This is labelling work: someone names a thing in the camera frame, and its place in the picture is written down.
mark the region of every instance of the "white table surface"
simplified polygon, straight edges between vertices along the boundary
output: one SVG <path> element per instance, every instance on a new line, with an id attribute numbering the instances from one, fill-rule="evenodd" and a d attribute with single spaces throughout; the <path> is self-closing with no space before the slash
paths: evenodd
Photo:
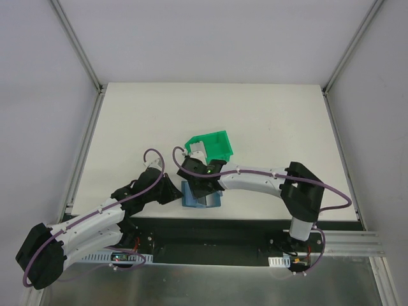
<path id="1" fill-rule="evenodd" d="M 147 148 L 158 149 L 180 189 L 171 160 L 192 136 L 226 130 L 231 161 L 257 167 L 299 161 L 323 182 L 350 195 L 318 85 L 110 83 L 75 197 L 72 214 L 86 213 L 144 171 Z M 148 159 L 155 159 L 152 152 Z M 322 207 L 343 204 L 325 191 Z M 137 216 L 214 219 L 290 219 L 268 194 L 224 192 L 219 208 L 186 208 L 181 200 L 145 205 Z M 324 212 L 320 220 L 355 221 L 354 207 Z"/>

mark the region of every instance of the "white wall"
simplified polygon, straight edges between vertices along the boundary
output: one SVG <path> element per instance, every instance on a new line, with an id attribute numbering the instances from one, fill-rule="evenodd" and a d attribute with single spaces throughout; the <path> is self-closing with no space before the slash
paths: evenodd
<path id="1" fill-rule="evenodd" d="M 108 82 L 325 85 L 373 0 L 61 0 Z"/>
<path id="2" fill-rule="evenodd" d="M 18 305 L 15 255 L 56 220 L 96 97 L 46 0 L 0 3 L 0 305 Z"/>
<path id="3" fill-rule="evenodd" d="M 389 0 L 331 90 L 351 178 L 403 305 L 408 265 L 408 2 Z"/>

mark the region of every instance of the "purple cable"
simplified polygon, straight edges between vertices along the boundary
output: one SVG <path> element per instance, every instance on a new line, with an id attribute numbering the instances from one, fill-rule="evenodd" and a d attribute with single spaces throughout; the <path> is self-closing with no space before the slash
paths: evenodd
<path id="1" fill-rule="evenodd" d="M 311 269 L 313 269 L 322 259 L 323 254 L 324 254 L 324 250 L 326 249 L 326 235 L 324 234 L 324 231 L 322 231 L 319 228 L 314 228 L 315 231 L 318 231 L 321 235 L 321 244 L 322 244 L 322 249 L 320 252 L 319 257 L 316 259 L 316 261 L 314 262 L 314 264 L 306 270 L 306 272 L 310 271 Z"/>
<path id="2" fill-rule="evenodd" d="M 124 249 L 117 249 L 116 247 L 105 247 L 105 249 L 110 249 L 110 250 L 113 250 L 113 251 L 116 251 L 116 252 L 123 252 L 123 253 L 128 253 L 128 254 L 136 255 L 136 256 L 138 256 L 138 257 L 140 257 L 140 258 L 143 259 L 143 263 L 139 263 L 138 265 L 133 265 L 133 266 L 130 267 L 130 268 L 121 268 L 121 267 L 118 266 L 117 269 L 118 269 L 119 271 L 132 271 L 132 270 L 136 270 L 137 268 L 142 267 L 142 266 L 146 263 L 146 257 L 143 256 L 143 255 L 141 255 L 141 254 L 139 254 L 139 253 L 137 253 L 137 252 L 129 251 L 129 250 L 124 250 Z"/>
<path id="3" fill-rule="evenodd" d="M 144 160 L 144 161 L 146 161 L 146 159 L 145 159 L 146 154 L 147 154 L 148 152 L 150 152 L 150 151 L 155 152 L 155 153 L 159 156 L 159 158 L 160 158 L 160 160 L 161 160 L 161 162 L 162 162 L 162 165 L 163 165 L 163 166 L 162 166 L 162 169 L 161 169 L 161 173 L 160 173 L 159 177 L 156 179 L 156 181 L 155 181 L 152 185 L 148 186 L 148 188 L 146 188 L 146 189 L 140 191 L 139 193 L 136 193 L 136 194 L 134 194 L 134 195 L 132 195 L 132 196 L 130 196 L 130 197 L 128 197 L 128 198 L 124 198 L 123 200 L 120 200 L 120 201 L 118 201 L 118 202 L 112 203 L 112 204 L 110 204 L 110 205 L 108 205 L 108 206 L 102 208 L 102 211 L 108 210 L 108 209 L 110 209 L 110 208 L 112 208 L 112 207 L 114 207 L 114 206 L 116 206 L 116 205 L 119 205 L 119 204 L 124 203 L 124 202 L 126 202 L 126 201 L 132 200 L 132 199 L 134 199 L 134 198 L 136 198 L 136 197 L 138 197 L 138 196 L 141 196 L 142 194 L 144 194 L 144 193 L 146 193 L 147 191 L 151 190 L 151 189 L 152 189 L 154 186 L 156 186 L 157 183 L 161 180 L 161 178 L 163 177 L 163 174 L 164 174 L 164 159 L 163 159 L 163 156 L 162 156 L 162 155 L 160 154 L 160 152 L 157 151 L 156 149 L 147 149 L 147 150 L 145 151 L 144 155 L 143 155 L 143 160 Z M 86 216 L 82 217 L 81 219 L 76 220 L 76 221 L 73 222 L 72 224 L 66 226 L 66 229 L 67 229 L 67 230 L 70 230 L 72 227 L 74 227 L 74 226 L 76 226 L 77 224 L 79 224 L 79 223 L 81 223 L 81 222 L 83 222 L 83 221 L 85 221 L 85 220 L 87 220 L 87 219 L 93 217 L 94 215 L 96 215 L 96 214 L 98 214 L 98 213 L 99 213 L 99 212 L 96 210 L 95 212 L 92 212 L 92 213 L 90 213 L 89 215 L 86 215 Z M 24 287 L 29 288 L 29 287 L 32 287 L 32 286 L 33 286 L 33 284 L 29 284 L 29 283 L 27 282 L 28 273 L 29 273 L 31 267 L 33 266 L 34 261 L 36 260 L 36 258 L 37 258 L 38 255 L 40 254 L 40 252 L 41 252 L 51 241 L 53 241 L 55 238 L 57 238 L 59 235 L 61 235 L 61 234 L 63 234 L 63 233 L 64 233 L 63 230 L 58 231 L 56 234 L 54 234 L 53 236 L 51 236 L 46 242 L 44 242 L 44 243 L 41 245 L 41 247 L 39 247 L 39 248 L 37 249 L 37 251 L 34 253 L 34 255 L 33 255 L 32 258 L 30 259 L 30 261 L 28 262 L 28 265 L 27 265 L 27 267 L 25 268 L 25 271 L 24 271 L 24 275 L 23 275 L 23 285 L 24 285 Z"/>
<path id="4" fill-rule="evenodd" d="M 187 174 L 190 174 L 190 175 L 192 175 L 192 176 L 194 176 L 194 177 L 202 177 L 202 178 L 205 179 L 205 178 L 209 178 L 209 177 L 219 177 L 219 176 L 221 176 L 221 175 L 234 174 L 234 173 L 237 173 L 237 174 L 239 174 L 239 173 L 251 173 L 251 174 L 264 175 L 264 176 L 267 176 L 267 177 L 273 177 L 273 174 L 270 173 L 270 172 L 258 171 L 258 170 L 239 170 L 239 173 L 238 173 L 236 170 L 230 170 L 230 171 L 224 171 L 224 172 L 213 173 L 213 174 L 197 174 L 197 173 L 191 172 L 191 171 L 189 171 L 189 170 L 187 170 L 187 169 L 184 169 L 184 168 L 177 162 L 177 160 L 176 160 L 176 155 L 175 155 L 176 150 L 182 150 L 182 151 L 184 151 L 184 149 L 183 149 L 182 147 L 175 147 L 175 148 L 173 149 L 173 161 L 174 161 L 174 163 L 176 164 L 176 166 L 177 166 L 180 170 L 182 170 L 182 171 L 186 172 Z M 332 186 L 329 186 L 329 185 L 327 185 L 327 184 L 325 184 L 325 183 L 319 182 L 318 180 L 311 180 L 311 179 L 309 179 L 309 178 L 302 178 L 302 177 L 291 177 L 290 175 L 283 175 L 283 174 L 278 174 L 278 173 L 275 174 L 275 177 L 279 177 L 279 178 L 281 178 L 281 179 L 294 180 L 294 181 L 296 181 L 296 182 L 304 182 L 304 183 L 314 184 L 314 185 L 323 187 L 323 188 L 325 188 L 325 189 L 328 189 L 328 190 L 334 192 L 335 194 L 341 196 L 343 199 L 345 199 L 345 200 L 347 201 L 347 203 L 344 204 L 344 205 L 338 205 L 338 206 L 331 206 L 331 207 L 321 208 L 319 212 L 324 212 L 324 211 L 326 211 L 326 210 L 332 210 L 332 209 L 347 208 L 347 207 L 351 206 L 351 199 L 350 199 L 346 194 L 342 193 L 341 191 L 339 191 L 338 189 L 335 189 L 335 188 L 332 187 Z"/>

